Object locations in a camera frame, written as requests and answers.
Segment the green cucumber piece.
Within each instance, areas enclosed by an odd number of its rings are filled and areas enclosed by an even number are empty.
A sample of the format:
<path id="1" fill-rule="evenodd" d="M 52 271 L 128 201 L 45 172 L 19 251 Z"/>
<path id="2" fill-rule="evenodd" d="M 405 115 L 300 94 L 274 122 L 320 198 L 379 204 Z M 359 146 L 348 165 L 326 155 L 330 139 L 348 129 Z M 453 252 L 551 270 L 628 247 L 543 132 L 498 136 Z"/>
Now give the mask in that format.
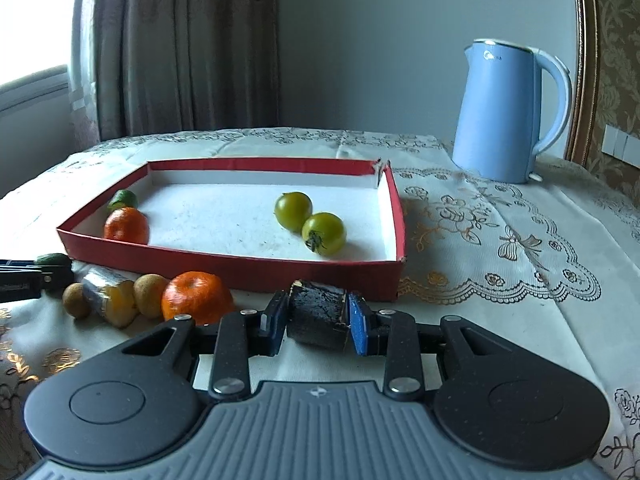
<path id="1" fill-rule="evenodd" d="M 138 208 L 138 198 L 134 192 L 127 190 L 126 188 L 121 188 L 114 193 L 107 204 L 107 209 L 109 212 L 112 212 L 126 207 Z"/>
<path id="2" fill-rule="evenodd" d="M 72 259 L 62 252 L 50 252 L 35 258 L 34 263 L 36 266 L 66 266 L 70 268 L 73 263 Z"/>

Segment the red shallow cardboard box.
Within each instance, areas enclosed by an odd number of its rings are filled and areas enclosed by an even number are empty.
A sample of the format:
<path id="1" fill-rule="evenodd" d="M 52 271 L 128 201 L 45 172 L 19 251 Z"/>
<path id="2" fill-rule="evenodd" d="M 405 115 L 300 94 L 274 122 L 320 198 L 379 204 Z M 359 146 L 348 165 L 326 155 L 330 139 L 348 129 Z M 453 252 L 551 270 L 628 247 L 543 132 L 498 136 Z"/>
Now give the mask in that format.
<path id="1" fill-rule="evenodd" d="M 103 236 L 107 203 L 137 195 L 148 244 Z M 336 255 L 314 254 L 273 214 L 285 192 L 302 192 L 314 210 L 346 226 Z M 295 157 L 191 158 L 146 162 L 58 227 L 74 259 L 165 278 L 186 271 L 221 277 L 228 287 L 275 292 L 296 280 L 393 301 L 406 260 L 405 222 L 390 165 L 373 160 Z"/>

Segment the brown patterned curtain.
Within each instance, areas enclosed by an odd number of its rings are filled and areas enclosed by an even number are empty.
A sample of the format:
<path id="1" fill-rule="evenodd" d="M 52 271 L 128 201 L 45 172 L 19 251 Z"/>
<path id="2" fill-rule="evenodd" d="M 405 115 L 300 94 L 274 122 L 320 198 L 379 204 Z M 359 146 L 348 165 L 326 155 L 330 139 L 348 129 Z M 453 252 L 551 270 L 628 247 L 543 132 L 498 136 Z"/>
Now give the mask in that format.
<path id="1" fill-rule="evenodd" d="M 273 126 L 277 0 L 75 0 L 67 69 L 78 148 Z"/>

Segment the light blue electric kettle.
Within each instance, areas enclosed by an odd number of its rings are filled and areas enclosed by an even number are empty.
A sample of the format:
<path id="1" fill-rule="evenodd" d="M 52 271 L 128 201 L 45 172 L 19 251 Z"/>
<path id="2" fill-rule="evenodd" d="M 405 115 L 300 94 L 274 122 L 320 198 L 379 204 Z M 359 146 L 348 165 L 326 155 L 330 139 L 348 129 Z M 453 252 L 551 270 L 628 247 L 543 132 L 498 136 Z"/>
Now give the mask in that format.
<path id="1" fill-rule="evenodd" d="M 536 157 L 561 136 L 573 103 L 570 71 L 556 56 L 513 42 L 478 38 L 464 50 L 468 62 L 452 161 L 484 179 L 522 184 Z M 558 89 L 552 126 L 540 133 L 542 74 Z"/>

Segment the white embroidered tablecloth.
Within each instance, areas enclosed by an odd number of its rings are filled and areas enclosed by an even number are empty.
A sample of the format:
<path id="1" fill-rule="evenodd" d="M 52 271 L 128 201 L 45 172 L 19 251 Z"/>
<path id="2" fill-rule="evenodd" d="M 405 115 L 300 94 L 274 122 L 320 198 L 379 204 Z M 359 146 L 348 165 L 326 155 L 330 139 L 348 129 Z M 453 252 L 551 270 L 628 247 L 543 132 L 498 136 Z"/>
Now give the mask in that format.
<path id="1" fill-rule="evenodd" d="M 581 166 L 551 156 L 536 181 L 468 176 L 432 136 L 263 128 L 153 134 L 70 155 L 1 197 L 1 255 L 62 248 L 56 229 L 131 169 L 157 159 L 383 159 L 407 229 L 397 307 L 434 323 L 455 313 L 589 378 L 611 425 L 596 460 L 639 474 L 639 213 Z"/>

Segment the white wall switch panel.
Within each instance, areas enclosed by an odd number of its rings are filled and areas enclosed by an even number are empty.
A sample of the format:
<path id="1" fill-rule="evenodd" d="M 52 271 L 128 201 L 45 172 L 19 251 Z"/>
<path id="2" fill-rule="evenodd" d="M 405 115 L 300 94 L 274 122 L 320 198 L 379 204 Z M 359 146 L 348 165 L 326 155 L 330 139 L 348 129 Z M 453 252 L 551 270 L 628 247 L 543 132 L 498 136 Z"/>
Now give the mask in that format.
<path id="1" fill-rule="evenodd" d="M 605 126 L 601 152 L 629 166 L 640 168 L 640 139 L 619 128 Z"/>

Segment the green tomato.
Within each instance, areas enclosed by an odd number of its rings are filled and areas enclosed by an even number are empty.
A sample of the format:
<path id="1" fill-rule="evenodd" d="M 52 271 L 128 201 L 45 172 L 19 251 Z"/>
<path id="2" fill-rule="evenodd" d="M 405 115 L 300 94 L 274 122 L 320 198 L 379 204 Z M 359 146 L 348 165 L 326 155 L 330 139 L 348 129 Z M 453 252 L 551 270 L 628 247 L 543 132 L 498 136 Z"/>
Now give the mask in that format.
<path id="1" fill-rule="evenodd" d="M 329 257 L 344 247 L 346 228 L 335 214 L 318 212 L 304 223 L 302 239 L 309 250 L 322 257 Z"/>
<path id="2" fill-rule="evenodd" d="M 302 192 L 283 193 L 274 205 L 274 215 L 282 228 L 299 234 L 312 215 L 312 201 Z"/>

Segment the orange mandarin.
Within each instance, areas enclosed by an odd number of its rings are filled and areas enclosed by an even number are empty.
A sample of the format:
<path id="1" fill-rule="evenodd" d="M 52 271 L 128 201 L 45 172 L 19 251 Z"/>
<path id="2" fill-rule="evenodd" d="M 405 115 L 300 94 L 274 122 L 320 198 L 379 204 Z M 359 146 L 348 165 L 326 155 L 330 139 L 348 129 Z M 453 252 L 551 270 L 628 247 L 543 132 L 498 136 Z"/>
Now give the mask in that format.
<path id="1" fill-rule="evenodd" d="M 235 310 L 230 290 L 216 274 L 190 271 L 176 276 L 160 300 L 165 321 L 188 314 L 198 325 L 216 324 Z"/>
<path id="2" fill-rule="evenodd" d="M 115 209 L 105 220 L 103 237 L 107 240 L 146 245 L 150 240 L 148 219 L 134 207 Z"/>

